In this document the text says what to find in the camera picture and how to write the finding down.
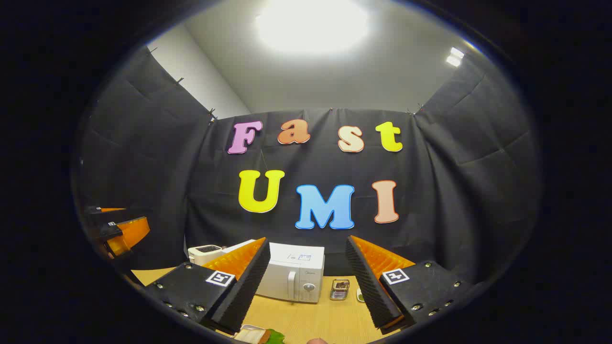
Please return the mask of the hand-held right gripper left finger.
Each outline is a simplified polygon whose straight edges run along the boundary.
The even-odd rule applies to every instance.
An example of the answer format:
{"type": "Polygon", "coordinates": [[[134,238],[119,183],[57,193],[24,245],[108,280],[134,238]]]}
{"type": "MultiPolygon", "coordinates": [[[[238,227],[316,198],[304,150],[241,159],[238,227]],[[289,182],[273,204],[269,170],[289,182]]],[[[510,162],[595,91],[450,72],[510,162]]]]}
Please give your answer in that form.
{"type": "Polygon", "coordinates": [[[270,257],[270,242],[262,237],[203,265],[182,263],[144,291],[182,318],[232,335],[242,326],[270,257]]]}

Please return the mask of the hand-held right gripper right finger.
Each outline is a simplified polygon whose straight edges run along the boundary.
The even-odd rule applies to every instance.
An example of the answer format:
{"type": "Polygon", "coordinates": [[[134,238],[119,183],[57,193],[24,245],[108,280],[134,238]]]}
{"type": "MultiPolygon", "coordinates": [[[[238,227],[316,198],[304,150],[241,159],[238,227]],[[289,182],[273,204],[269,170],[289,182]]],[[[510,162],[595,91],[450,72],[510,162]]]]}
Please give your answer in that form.
{"type": "Polygon", "coordinates": [[[474,288],[434,261],[414,263],[356,236],[346,239],[346,258],[382,333],[438,318],[474,288]]]}

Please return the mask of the white microwave oven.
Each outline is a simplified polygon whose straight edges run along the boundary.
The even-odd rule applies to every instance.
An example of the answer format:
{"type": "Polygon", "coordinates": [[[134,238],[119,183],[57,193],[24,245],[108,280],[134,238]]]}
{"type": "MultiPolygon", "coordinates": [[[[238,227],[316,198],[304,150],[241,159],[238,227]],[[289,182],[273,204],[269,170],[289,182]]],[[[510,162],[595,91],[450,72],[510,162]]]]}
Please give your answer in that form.
{"type": "Polygon", "coordinates": [[[323,289],[324,248],[269,243],[270,260],[256,295],[318,303],[323,289]]]}

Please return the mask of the white plate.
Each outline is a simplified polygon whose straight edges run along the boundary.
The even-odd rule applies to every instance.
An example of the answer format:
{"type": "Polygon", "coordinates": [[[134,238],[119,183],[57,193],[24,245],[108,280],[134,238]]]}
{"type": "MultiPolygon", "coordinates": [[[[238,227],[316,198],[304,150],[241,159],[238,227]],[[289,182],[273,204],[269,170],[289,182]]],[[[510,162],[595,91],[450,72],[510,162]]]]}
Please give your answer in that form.
{"type": "Polygon", "coordinates": [[[268,337],[269,333],[266,329],[257,326],[243,325],[233,339],[247,344],[264,344],[268,337]]]}

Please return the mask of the white toaster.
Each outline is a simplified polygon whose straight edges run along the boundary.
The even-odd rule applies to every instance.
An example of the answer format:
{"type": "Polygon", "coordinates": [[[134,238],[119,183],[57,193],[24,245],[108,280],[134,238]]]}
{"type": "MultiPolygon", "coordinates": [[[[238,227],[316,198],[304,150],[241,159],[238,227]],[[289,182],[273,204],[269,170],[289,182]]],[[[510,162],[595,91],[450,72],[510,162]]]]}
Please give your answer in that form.
{"type": "Polygon", "coordinates": [[[203,245],[187,249],[187,256],[192,264],[203,266],[223,254],[223,248],[216,245],[203,245]]]}

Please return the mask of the large ceiling light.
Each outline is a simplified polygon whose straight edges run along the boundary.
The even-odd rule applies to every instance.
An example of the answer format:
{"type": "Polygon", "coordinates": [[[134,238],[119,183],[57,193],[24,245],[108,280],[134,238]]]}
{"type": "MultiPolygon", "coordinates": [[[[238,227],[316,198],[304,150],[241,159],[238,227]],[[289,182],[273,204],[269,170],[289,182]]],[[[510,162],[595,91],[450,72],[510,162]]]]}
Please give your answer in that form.
{"type": "Polygon", "coordinates": [[[367,36],[369,15],[354,0],[270,0],[254,26],[278,52],[341,52],[367,36]]]}

